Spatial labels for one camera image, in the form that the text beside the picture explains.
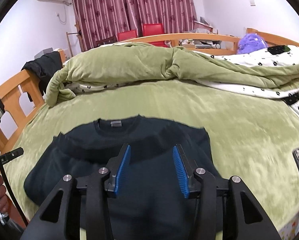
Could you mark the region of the person's left hand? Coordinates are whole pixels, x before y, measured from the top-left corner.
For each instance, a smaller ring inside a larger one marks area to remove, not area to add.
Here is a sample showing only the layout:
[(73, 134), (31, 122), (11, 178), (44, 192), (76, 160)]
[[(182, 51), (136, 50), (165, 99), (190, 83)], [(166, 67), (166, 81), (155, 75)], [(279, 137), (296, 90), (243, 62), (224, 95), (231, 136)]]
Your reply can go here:
[(6, 213), (9, 208), (9, 202), (6, 195), (6, 187), (4, 186), (4, 180), (0, 175), (0, 212)]

